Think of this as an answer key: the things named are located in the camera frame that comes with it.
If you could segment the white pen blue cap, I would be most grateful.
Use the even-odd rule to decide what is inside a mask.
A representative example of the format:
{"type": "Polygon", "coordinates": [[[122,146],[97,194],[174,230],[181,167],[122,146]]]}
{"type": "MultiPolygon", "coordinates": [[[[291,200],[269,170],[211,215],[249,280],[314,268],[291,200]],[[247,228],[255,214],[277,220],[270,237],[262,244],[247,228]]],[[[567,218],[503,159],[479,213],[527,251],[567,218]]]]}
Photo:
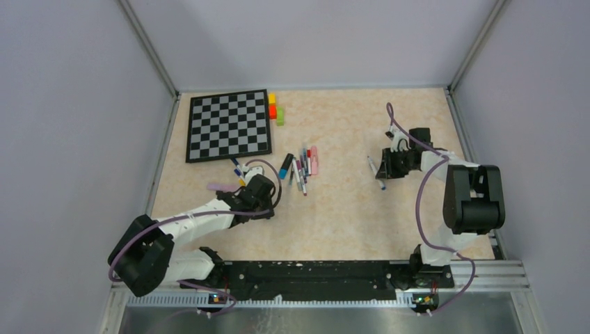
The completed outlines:
{"type": "Polygon", "coordinates": [[[378,169],[376,167],[376,164],[374,163],[374,160],[370,156],[367,156],[367,162],[369,164],[369,167],[371,168],[372,173],[374,174],[374,179],[376,180],[379,188],[382,191],[385,191],[386,190],[386,185],[385,185],[384,181],[382,181],[381,179],[377,178],[378,169]]]}

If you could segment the black blue highlighter marker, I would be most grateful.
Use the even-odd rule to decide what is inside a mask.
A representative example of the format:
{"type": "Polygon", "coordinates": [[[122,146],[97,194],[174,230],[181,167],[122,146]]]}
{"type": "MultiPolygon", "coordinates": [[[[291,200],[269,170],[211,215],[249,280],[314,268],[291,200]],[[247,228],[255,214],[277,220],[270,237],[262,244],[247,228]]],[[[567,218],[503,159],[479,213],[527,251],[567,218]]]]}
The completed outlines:
{"type": "Polygon", "coordinates": [[[280,180],[284,180],[286,178],[287,172],[289,171],[290,167],[292,166],[294,155],[292,153],[287,153],[280,170],[278,171],[278,177],[280,180]]]}

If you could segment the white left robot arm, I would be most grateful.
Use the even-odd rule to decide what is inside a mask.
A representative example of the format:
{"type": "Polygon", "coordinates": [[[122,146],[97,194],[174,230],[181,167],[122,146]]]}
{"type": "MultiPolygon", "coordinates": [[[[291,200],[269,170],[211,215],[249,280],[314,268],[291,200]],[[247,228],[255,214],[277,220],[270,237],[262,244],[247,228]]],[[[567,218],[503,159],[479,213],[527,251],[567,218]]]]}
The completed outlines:
{"type": "Polygon", "coordinates": [[[163,283],[199,280],[215,287],[223,269],[212,250],[182,247],[212,232],[274,215],[277,186],[256,174],[234,191],[217,191],[209,202],[167,218],[137,216],[107,258],[109,279],[124,283],[134,296],[145,296],[163,283]]]}

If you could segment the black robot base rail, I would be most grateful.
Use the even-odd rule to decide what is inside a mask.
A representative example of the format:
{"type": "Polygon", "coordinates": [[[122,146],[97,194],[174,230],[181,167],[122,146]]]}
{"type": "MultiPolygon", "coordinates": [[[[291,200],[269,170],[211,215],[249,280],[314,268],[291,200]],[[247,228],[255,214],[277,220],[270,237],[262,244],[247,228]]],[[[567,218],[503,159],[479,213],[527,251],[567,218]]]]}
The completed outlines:
{"type": "Polygon", "coordinates": [[[432,267],[392,260],[233,261],[214,267],[189,284],[229,292],[238,301],[387,301],[399,290],[433,292],[455,286],[449,266],[432,267]]]}

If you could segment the green transparent pen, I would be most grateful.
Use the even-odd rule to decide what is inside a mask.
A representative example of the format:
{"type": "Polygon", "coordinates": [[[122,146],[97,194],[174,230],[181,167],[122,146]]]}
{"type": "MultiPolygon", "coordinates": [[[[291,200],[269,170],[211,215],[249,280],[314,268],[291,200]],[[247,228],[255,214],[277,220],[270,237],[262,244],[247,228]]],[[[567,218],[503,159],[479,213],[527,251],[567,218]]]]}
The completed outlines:
{"type": "Polygon", "coordinates": [[[293,166],[290,167],[289,169],[289,181],[288,181],[288,185],[291,186],[294,180],[294,168],[293,166]]]}

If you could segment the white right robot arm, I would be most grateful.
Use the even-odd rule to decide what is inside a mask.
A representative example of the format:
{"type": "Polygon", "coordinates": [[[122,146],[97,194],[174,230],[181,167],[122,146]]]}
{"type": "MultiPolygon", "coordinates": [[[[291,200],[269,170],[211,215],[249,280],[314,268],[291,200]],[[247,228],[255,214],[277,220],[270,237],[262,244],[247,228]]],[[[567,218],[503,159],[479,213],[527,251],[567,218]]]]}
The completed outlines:
{"type": "Polygon", "coordinates": [[[501,228],[505,221],[500,169],[466,161],[444,148],[435,148],[428,128],[410,129],[408,134],[390,127],[391,140],[383,149],[377,180],[401,179],[412,171],[445,183],[442,202],[443,223],[427,242],[410,256],[409,280],[426,287],[436,272],[447,266],[457,251],[477,236],[501,228]]]}

